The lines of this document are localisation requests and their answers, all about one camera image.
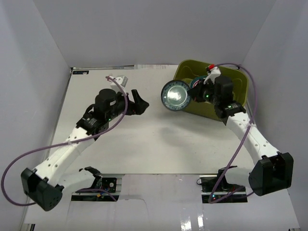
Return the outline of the teal scalloped plate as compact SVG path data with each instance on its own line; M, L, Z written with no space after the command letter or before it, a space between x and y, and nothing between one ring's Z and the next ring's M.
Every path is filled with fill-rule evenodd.
M205 76L199 76L199 77L195 77L190 83L189 86L190 88L194 88L200 81L203 82Z

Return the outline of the white green rimmed plate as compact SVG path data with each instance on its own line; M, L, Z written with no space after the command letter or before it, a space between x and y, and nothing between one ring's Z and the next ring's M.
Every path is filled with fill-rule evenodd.
M207 80L207 77L197 77L192 81L192 87L194 88L197 84L203 83L204 80Z

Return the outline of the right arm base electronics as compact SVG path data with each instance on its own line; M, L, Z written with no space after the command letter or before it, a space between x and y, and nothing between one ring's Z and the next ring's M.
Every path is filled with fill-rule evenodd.
M202 196L202 203L208 204L209 198L212 201L216 201L221 197L236 191L233 195L229 196L228 198L219 201L218 203L247 203L247 193L246 188L244 186L239 186L236 184L225 184L221 182L220 185L217 187L213 195L211 196L211 192L215 186L217 181L216 174L214 175L201 175L199 179L196 181L196 184L201 187L201 196Z

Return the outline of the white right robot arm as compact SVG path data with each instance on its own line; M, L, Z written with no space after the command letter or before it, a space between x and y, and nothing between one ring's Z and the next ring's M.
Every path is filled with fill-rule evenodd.
M289 153L281 153L271 145L257 127L250 124L244 107L233 98L233 82L225 76L214 81L201 79L188 90L188 95L198 103L214 106L217 117L233 131L250 154L252 169L233 167L228 164L218 171L218 188L230 191L235 184L252 189L263 196L291 186L294 159Z

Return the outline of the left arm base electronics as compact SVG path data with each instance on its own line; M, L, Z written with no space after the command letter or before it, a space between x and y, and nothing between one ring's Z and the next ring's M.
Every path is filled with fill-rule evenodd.
M71 196L71 201L117 202L121 192L121 183L121 178L99 178L89 189L82 189L73 193Z

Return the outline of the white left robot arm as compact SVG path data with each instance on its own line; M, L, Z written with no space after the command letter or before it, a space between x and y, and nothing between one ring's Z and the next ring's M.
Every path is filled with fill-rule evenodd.
M66 169L86 148L110 130L110 121L119 115L141 115L149 107L137 90L131 93L132 101L120 91L100 90L94 104L86 109L66 139L67 144L56 149L34 169L23 170L21 181L24 193L44 211L50 211L58 205L67 188L62 177Z

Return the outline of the small blue patterned dish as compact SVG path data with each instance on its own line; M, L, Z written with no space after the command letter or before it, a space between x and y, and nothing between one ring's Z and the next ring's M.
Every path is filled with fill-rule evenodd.
M166 83L161 90L161 102L170 111L182 111L191 102L190 86L181 80Z

